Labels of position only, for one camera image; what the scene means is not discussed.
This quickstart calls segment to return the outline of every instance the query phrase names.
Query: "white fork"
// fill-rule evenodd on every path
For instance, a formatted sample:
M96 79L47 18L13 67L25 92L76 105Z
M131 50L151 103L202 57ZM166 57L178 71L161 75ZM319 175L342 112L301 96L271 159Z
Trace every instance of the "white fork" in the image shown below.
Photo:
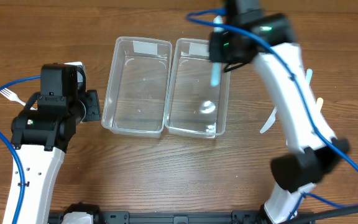
M19 97L17 96L16 93L14 93L13 91L7 89L7 88L4 88L0 91L0 94L2 94L3 96L5 96L8 100L10 101L15 101L15 102L18 102L20 103L21 105L25 105L25 103L23 101L21 101L19 99Z

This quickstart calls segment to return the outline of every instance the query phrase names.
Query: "plastic bin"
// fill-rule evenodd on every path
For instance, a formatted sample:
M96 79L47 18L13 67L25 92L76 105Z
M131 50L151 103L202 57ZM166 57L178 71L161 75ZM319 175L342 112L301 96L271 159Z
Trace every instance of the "plastic bin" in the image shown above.
M102 125L114 134L159 138L172 44L119 37L114 48Z
M213 64L207 40L179 39L175 49L165 104L165 126L172 134L215 138L226 127L230 73L212 86Z

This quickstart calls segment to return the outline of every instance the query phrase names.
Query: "wooden table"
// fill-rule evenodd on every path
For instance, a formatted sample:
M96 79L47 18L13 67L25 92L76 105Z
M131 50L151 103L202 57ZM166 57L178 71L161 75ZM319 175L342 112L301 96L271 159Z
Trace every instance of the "wooden table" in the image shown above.
M181 37L207 39L210 28L184 20L188 11L0 6L0 85L37 75L45 63L81 60L88 88L103 107L114 44L120 36L150 37L175 45ZM358 14L291 12L315 96L336 134L347 137L358 162ZM11 89L24 99L39 81ZM21 105L0 95L0 130L10 139ZM217 140L114 135L100 122L77 126L53 192L52 210L84 202L130 212L257 210L274 179L269 161L283 155L278 121L261 135L273 105L251 65L232 73L227 127ZM0 223L11 183L12 157L0 141ZM345 162L314 191L341 203L358 202L358 174ZM301 211L328 206L308 199ZM358 215L321 223L358 223Z

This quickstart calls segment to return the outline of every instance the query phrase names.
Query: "blue cable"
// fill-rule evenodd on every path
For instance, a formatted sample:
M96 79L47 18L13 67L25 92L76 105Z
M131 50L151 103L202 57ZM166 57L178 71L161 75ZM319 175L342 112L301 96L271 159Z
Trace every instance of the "blue cable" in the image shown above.
M0 90L2 90L3 88L7 88L7 87L9 87L11 85L15 85L17 83L21 83L21 82L25 82L25 81L29 81L29 80L35 80L35 79L38 79L38 78L41 78L41 76L37 75L37 76L33 76L33 77L21 78L19 80L16 80L16 81L13 81L13 82L10 82L10 83L7 83L7 84L1 86ZM19 170L20 182L25 183L23 165L22 165L22 162L20 161L19 156L17 155L17 153L16 153L15 149L13 148L12 144L3 135L2 132L0 132L0 139L2 140L2 142L5 143L6 147L11 152L13 159L15 160L16 166L17 166L17 168ZM17 220L19 219L19 214L20 214L20 210L22 208L23 199L24 199L24 192L25 192L25 186L21 185L20 186L19 199L17 200L17 205L16 205L16 209L15 209L15 214L14 214L13 219L12 219L12 224L16 224Z
M204 15L204 14L209 14L209 13L214 13L220 16L225 16L226 12L224 9L212 9L212 10L208 10L208 11L201 11L201 12L191 12L189 13L186 18L191 21L191 22L195 22L198 24L202 24L202 25L206 25L206 26L211 26L211 27L220 27L223 28L227 31L231 31L231 32L235 32L244 36L249 37L250 39L252 39L253 41L255 41L256 43L258 43L261 47L263 47L266 51L268 51L269 53L271 53L282 65L283 67L287 70L287 72L291 75L291 79L294 81L296 89L298 90L303 106L305 107L305 111L306 114L308 115L308 119L310 122L310 125L313 128L313 131L316 133L316 135L322 140L322 142L325 143L325 145L327 145L329 148L331 148L336 154L338 154L339 156L341 156L344 160L346 160L357 172L358 172L358 165L352 161L352 159L350 159L346 154L344 154L341 150L339 150L336 146L334 146L331 142L329 142L319 131L319 129L317 128L317 126L315 125L312 117L311 117L311 113L310 110L308 108L308 105L306 104L306 98L302 93L302 90L300 88L300 85L298 83L298 80L296 79L296 75L291 71L290 67L285 63L284 59L282 59L278 53L276 53L273 49L272 46L267 43L266 41L264 41L263 39L261 39L260 37L258 37L257 35L248 32L246 30L240 29L238 27L234 27L234 26L230 26L230 25L226 25L226 24L215 24L213 22L208 22L208 21L202 21L199 19L194 19L192 18L192 16L200 16L200 15ZM337 207L337 208L344 208L344 207L348 207L348 206L352 206L352 205L339 205L333 202L330 202L329 200L323 199L315 194L311 194L311 193L307 193L307 194L303 194L300 199L299 199L299 205L300 202L302 200L303 197L305 196L310 196L313 198L316 198L324 203L327 203L331 206ZM299 205L297 207L294 208L293 213L296 212L296 210L298 209Z

